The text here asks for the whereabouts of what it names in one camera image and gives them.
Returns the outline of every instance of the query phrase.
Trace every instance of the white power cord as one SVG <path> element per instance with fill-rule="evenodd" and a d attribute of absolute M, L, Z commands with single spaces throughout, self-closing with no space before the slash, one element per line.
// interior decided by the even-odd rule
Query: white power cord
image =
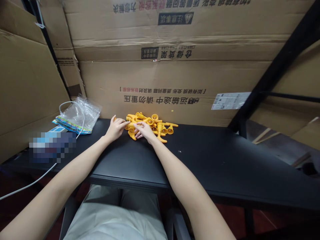
<path fill-rule="evenodd" d="M 62 114 L 62 112 L 61 112 L 61 106 L 62 106 L 63 104 L 66 104 L 66 103 L 76 103 L 76 102 L 74 102 L 74 101 L 69 101 L 69 102 L 62 103 L 62 104 L 59 106 L 60 114 Z M 77 137 L 76 137 L 76 139 L 77 139 L 77 138 L 80 136 L 80 134 L 81 134 L 81 132 L 82 132 L 82 130 L 83 130 L 83 126 L 84 126 L 84 112 L 83 112 L 83 110 L 81 109 L 80 105 L 79 105 L 78 103 L 76 103 L 76 104 L 79 106 L 79 108 L 80 108 L 80 110 L 81 110 L 81 113 L 82 113 L 82 115 L 83 115 L 82 127 L 81 127 L 81 131 L 79 132 L 79 134 L 78 134 Z M 43 174 L 40 178 L 38 178 L 38 179 L 37 179 L 36 181 L 34 181 L 33 183 L 31 183 L 31 184 L 29 184 L 28 186 L 25 186 L 25 187 L 23 187 L 23 188 L 20 188 L 20 189 L 17 190 L 17 191 L 14 191 L 14 192 L 12 192 L 12 193 L 9 193 L 9 194 L 7 194 L 7 195 L 5 195 L 5 196 L 3 196 L 3 197 L 0 197 L 0 200 L 4 199 L 4 198 L 6 198 L 6 197 L 9 197 L 9 196 L 11 196 L 11 195 L 13 195 L 13 194 L 15 194 L 15 193 L 17 193 L 17 192 L 20 192 L 20 191 L 22 191 L 22 190 L 24 190 L 24 189 L 32 186 L 33 184 L 37 183 L 37 182 L 40 181 L 48 172 L 50 172 L 50 171 L 54 168 L 55 165 L 57 165 L 57 163 L 55 163 L 45 174 Z"/>

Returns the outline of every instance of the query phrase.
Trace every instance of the yellow plastic part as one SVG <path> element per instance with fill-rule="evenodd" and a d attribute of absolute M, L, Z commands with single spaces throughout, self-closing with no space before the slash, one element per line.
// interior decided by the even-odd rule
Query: yellow plastic part
<path fill-rule="evenodd" d="M 129 127 L 129 128 L 128 128 L 128 131 L 131 132 L 131 133 L 134 133 L 134 130 L 136 130 L 136 129 L 133 128 L 133 127 Z"/>
<path fill-rule="evenodd" d="M 168 130 L 166 129 L 165 126 L 162 126 L 161 133 L 163 133 L 164 135 L 168 133 Z"/>
<path fill-rule="evenodd" d="M 144 122 L 146 122 L 148 125 L 153 125 L 153 123 L 154 123 L 154 121 L 153 121 L 153 119 L 152 118 L 146 118 L 146 119 L 144 119 L 143 120 Z"/>
<path fill-rule="evenodd" d="M 136 113 L 136 117 L 141 120 L 146 118 L 142 113 L 138 113 L 138 112 Z"/>
<path fill-rule="evenodd" d="M 162 129 L 162 127 L 163 127 L 163 123 L 162 123 L 162 122 L 157 123 L 157 129 L 158 129 L 158 136 L 157 136 L 157 138 L 158 138 L 162 143 L 167 143 L 167 142 L 168 142 L 167 140 L 164 140 L 164 139 L 161 138 L 161 130 L 160 130 L 160 129 Z"/>
<path fill-rule="evenodd" d="M 153 114 L 153 115 L 151 116 L 151 118 L 152 118 L 153 120 L 159 120 L 159 116 L 158 116 L 157 114 Z"/>
<path fill-rule="evenodd" d="M 173 134 L 173 127 L 178 127 L 177 124 L 174 124 L 174 123 L 163 123 L 164 126 L 169 126 L 167 131 L 168 131 L 168 134 Z"/>
<path fill-rule="evenodd" d="M 158 135 L 158 131 L 153 131 L 153 133 L 154 133 L 155 135 Z M 161 136 L 161 137 L 164 137 L 165 134 L 164 134 L 164 133 L 160 133 L 160 136 Z"/>
<path fill-rule="evenodd" d="M 130 136 L 133 140 L 135 140 L 135 141 L 137 140 L 136 137 L 135 137 L 136 134 L 135 134 L 134 132 L 128 131 L 128 134 L 129 134 L 129 136 Z"/>
<path fill-rule="evenodd" d="M 151 117 L 146 117 L 142 114 L 142 112 L 137 112 L 136 115 L 128 114 L 126 120 L 130 121 L 131 123 L 129 123 L 125 127 L 125 129 L 128 130 L 129 136 L 135 141 L 137 140 L 135 137 L 136 134 L 134 133 L 136 128 L 133 124 L 137 122 L 143 121 L 147 123 L 150 126 L 153 133 L 157 135 L 157 138 L 162 143 L 167 143 L 167 141 L 162 139 L 161 137 L 166 136 L 166 134 L 173 134 L 173 127 L 178 127 L 178 125 L 174 123 L 163 123 L 162 120 L 159 120 L 159 116 L 157 114 L 153 114 Z"/>

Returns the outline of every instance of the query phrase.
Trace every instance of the right hand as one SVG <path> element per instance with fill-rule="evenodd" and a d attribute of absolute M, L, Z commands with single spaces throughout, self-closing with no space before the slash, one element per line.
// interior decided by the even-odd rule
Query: right hand
<path fill-rule="evenodd" d="M 136 139 L 145 137 L 148 140 L 148 143 L 152 144 L 153 141 L 158 141 L 156 135 L 154 135 L 153 131 L 151 130 L 150 126 L 145 122 L 138 122 L 133 124 L 136 130 Z"/>

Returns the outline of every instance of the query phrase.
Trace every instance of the clear plastic bag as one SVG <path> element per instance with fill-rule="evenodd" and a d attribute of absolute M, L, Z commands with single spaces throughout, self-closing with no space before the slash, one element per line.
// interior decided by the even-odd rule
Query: clear plastic bag
<path fill-rule="evenodd" d="M 97 119 L 100 116 L 101 107 L 93 104 L 87 98 L 77 97 L 63 113 L 57 116 L 52 122 L 68 129 L 69 131 L 80 133 L 84 124 L 82 134 L 90 134 Z"/>

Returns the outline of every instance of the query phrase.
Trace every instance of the cardboard wall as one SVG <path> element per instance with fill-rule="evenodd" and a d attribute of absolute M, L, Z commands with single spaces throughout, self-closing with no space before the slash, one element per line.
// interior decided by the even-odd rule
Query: cardboard wall
<path fill-rule="evenodd" d="M 319 98 L 319 66 L 320 41 L 301 53 L 273 92 Z M 320 150 L 319 132 L 316 131 L 319 121 L 314 121 L 318 116 L 319 103 L 268 97 L 252 115 L 251 120 Z"/>
<path fill-rule="evenodd" d="M 48 131 L 69 101 L 36 19 L 0 1 L 0 163 L 28 147 L 34 132 Z"/>
<path fill-rule="evenodd" d="M 211 110 L 217 94 L 250 92 L 313 2 L 65 0 L 60 7 L 101 117 L 141 111 L 225 127 L 237 109 Z M 59 33 L 63 24 L 51 21 Z"/>
<path fill-rule="evenodd" d="M 86 97 L 61 0 L 41 0 L 40 9 L 70 97 Z"/>

